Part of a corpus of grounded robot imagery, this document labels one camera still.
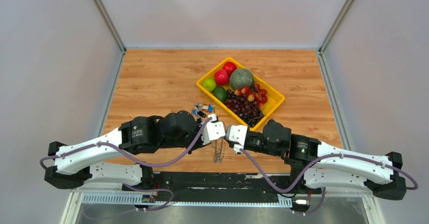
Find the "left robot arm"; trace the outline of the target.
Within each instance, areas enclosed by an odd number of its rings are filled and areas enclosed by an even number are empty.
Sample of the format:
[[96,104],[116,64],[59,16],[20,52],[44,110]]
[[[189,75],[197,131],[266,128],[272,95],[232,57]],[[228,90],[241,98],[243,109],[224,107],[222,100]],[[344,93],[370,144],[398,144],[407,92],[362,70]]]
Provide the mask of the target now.
[[185,154],[209,144],[204,138],[205,125],[187,111],[162,116],[138,116],[111,132],[86,142],[66,145],[55,141],[49,144],[48,155],[40,160],[45,170],[44,180],[57,189],[75,189],[99,174],[105,160],[124,156],[142,166],[142,172],[161,163],[147,163],[135,158],[138,154],[153,154],[159,149],[185,148]]

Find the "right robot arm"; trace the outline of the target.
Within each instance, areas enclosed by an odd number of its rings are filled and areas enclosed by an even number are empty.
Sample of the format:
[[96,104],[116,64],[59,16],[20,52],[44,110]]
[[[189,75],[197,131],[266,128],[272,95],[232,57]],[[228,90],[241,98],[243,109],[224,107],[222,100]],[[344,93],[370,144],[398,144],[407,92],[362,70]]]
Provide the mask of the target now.
[[369,190],[377,198],[395,201],[407,192],[406,180],[399,174],[402,156],[396,152],[368,155],[349,151],[293,134],[274,120],[262,132],[248,130],[243,148],[281,158],[291,167],[292,182],[300,187]]

